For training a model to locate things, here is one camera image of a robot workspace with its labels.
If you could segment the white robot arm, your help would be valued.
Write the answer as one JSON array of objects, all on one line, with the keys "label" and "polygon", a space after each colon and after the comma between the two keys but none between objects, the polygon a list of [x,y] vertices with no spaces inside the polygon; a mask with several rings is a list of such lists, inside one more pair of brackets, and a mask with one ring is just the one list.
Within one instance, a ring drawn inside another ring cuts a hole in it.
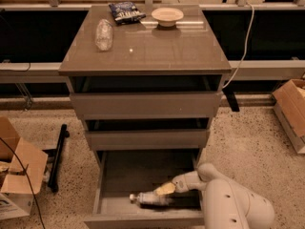
[{"label": "white robot arm", "polygon": [[205,229],[270,229],[275,209],[263,196],[220,173],[211,163],[178,175],[153,192],[158,196],[202,192]]}]

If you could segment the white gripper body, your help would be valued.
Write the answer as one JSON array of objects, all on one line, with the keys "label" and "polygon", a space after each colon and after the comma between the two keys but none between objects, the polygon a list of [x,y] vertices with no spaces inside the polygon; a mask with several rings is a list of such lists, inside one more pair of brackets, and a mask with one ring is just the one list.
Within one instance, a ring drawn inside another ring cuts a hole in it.
[{"label": "white gripper body", "polygon": [[186,193],[191,190],[203,191],[206,188],[206,183],[201,180],[197,171],[178,175],[173,178],[172,183],[177,193]]}]

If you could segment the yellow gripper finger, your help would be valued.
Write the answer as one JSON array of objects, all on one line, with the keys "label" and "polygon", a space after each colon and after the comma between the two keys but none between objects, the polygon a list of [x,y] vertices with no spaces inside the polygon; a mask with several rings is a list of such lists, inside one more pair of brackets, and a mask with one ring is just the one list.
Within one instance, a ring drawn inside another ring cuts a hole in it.
[{"label": "yellow gripper finger", "polygon": [[172,194],[174,191],[175,185],[172,182],[166,182],[154,190],[158,196],[166,196]]}]

